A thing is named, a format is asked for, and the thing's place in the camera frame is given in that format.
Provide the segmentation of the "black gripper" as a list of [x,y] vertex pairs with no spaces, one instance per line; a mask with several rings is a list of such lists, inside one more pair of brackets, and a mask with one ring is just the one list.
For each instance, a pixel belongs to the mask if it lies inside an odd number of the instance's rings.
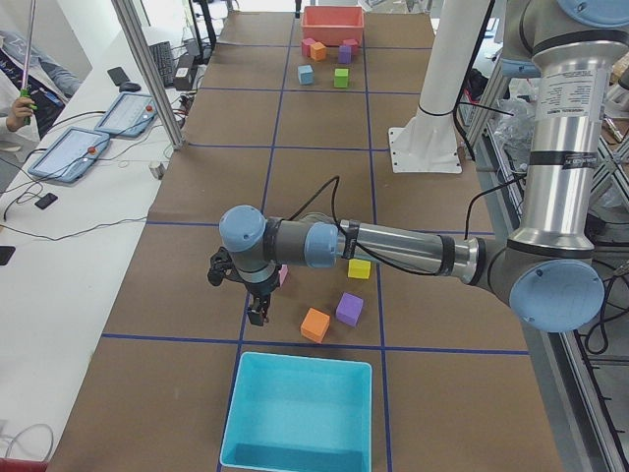
[[271,294],[276,289],[276,276],[272,275],[260,282],[243,281],[247,291],[253,295],[247,309],[247,316],[251,325],[261,326],[269,321],[268,311],[271,303]]

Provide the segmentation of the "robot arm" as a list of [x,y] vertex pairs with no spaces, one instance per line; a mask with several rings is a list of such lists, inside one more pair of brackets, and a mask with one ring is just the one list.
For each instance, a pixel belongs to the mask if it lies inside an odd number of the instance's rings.
[[604,304],[584,228],[598,165],[603,101],[613,64],[628,49],[624,1],[511,1],[507,60],[531,61],[541,80],[526,175],[524,212],[505,242],[425,234],[339,220],[299,209],[265,217],[236,206],[220,219],[212,285],[243,284],[253,325],[267,320],[283,266],[332,267],[364,260],[418,276],[453,276],[495,295],[523,322],[576,329]]

